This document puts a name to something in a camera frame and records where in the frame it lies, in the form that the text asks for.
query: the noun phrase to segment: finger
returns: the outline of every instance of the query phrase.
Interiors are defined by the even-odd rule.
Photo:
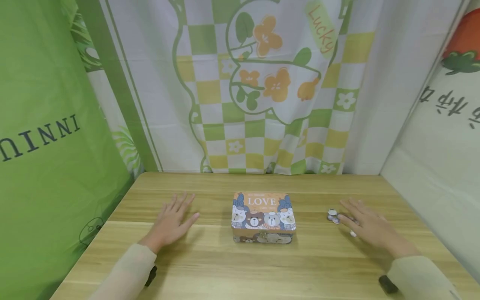
[[[362,200],[358,200],[358,206],[359,206],[359,209],[362,213],[366,214],[366,215],[371,215],[371,216],[376,216],[376,217],[380,217],[380,214],[377,213],[376,211],[374,211],[373,209],[371,209],[370,207],[366,206]]]
[[[190,206],[190,204],[192,204],[193,200],[195,199],[195,194],[192,194],[192,196],[190,197],[189,200],[187,201],[183,201],[181,207],[180,207],[180,210],[179,212],[181,212],[182,214],[185,213],[185,211],[187,210],[187,208]]]
[[[158,216],[156,217],[157,219],[160,219],[161,217],[163,217],[163,215],[165,214],[165,211],[167,210],[167,204],[166,203],[163,203],[162,205],[162,209],[160,210],[160,213],[158,214]]]
[[[183,201],[185,201],[185,198],[187,198],[187,192],[186,192],[186,191],[183,192],[183,196],[181,197],[181,199],[177,200],[177,201],[175,202],[175,204],[173,205],[172,210],[173,210],[174,212],[177,212],[177,211],[179,210],[181,204],[183,203]]]
[[[172,210],[173,205],[175,205],[175,202],[176,202],[176,201],[177,201],[177,194],[173,194],[172,200],[171,200],[170,203],[167,205],[167,209],[166,209],[167,212],[170,211],[170,210]]]
[[[344,208],[346,208],[358,221],[360,221],[362,218],[362,213],[356,207],[350,204],[349,201],[340,200],[340,204],[342,204]]]
[[[195,213],[193,214],[193,216],[188,218],[188,220],[186,220],[185,223],[180,225],[180,228],[183,234],[185,234],[190,229],[190,227],[192,227],[192,225],[196,222],[198,217],[200,217],[200,213]]]
[[[349,217],[344,216],[344,215],[338,215],[338,219],[340,220],[340,223],[343,225],[347,226],[351,230],[355,231],[355,233],[358,233],[358,231],[361,230],[361,227],[355,224],[354,221],[352,221]]]
[[[362,214],[368,214],[368,209],[365,205],[363,205],[363,202],[362,200],[355,200],[355,199],[352,199],[350,198],[348,200],[350,202],[351,205],[353,205],[354,207],[356,207],[356,209],[358,209],[359,212],[361,212]]]

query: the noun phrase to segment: wood grain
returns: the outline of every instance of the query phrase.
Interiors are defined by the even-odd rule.
[[[382,213],[430,257],[463,299],[479,285],[379,176],[281,176],[145,173],[135,182],[52,299],[87,299],[127,248],[150,228],[173,193],[196,193],[201,216],[188,234],[158,255],[157,277],[139,299],[403,299],[377,283],[387,253],[372,249],[326,220],[329,208],[353,197]],[[286,192],[297,221],[290,245],[234,243],[234,192]]]

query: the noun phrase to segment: right hand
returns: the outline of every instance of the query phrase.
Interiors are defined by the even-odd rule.
[[[386,249],[394,258],[421,255],[415,245],[402,237],[383,216],[363,205],[361,200],[341,200],[340,203],[353,215],[359,225],[344,215],[338,216],[340,222],[365,242]]]

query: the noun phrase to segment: hand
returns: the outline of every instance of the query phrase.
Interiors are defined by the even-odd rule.
[[[185,200],[186,198],[186,192],[181,200],[177,199],[175,194],[169,204],[163,204],[162,211],[158,214],[152,228],[138,243],[147,246],[153,253],[157,254],[160,248],[181,238],[200,216],[200,213],[196,213],[181,224],[185,211],[195,199],[195,194],[189,200]]]
[[[344,215],[338,216],[340,222],[353,230],[365,242],[386,249],[394,258],[421,255],[415,245],[395,231],[383,216],[363,205],[361,200],[342,200],[340,203],[360,225]]]

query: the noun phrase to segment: box lid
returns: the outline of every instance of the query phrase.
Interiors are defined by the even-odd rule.
[[[237,192],[233,196],[234,229],[295,231],[290,196],[285,193]]]

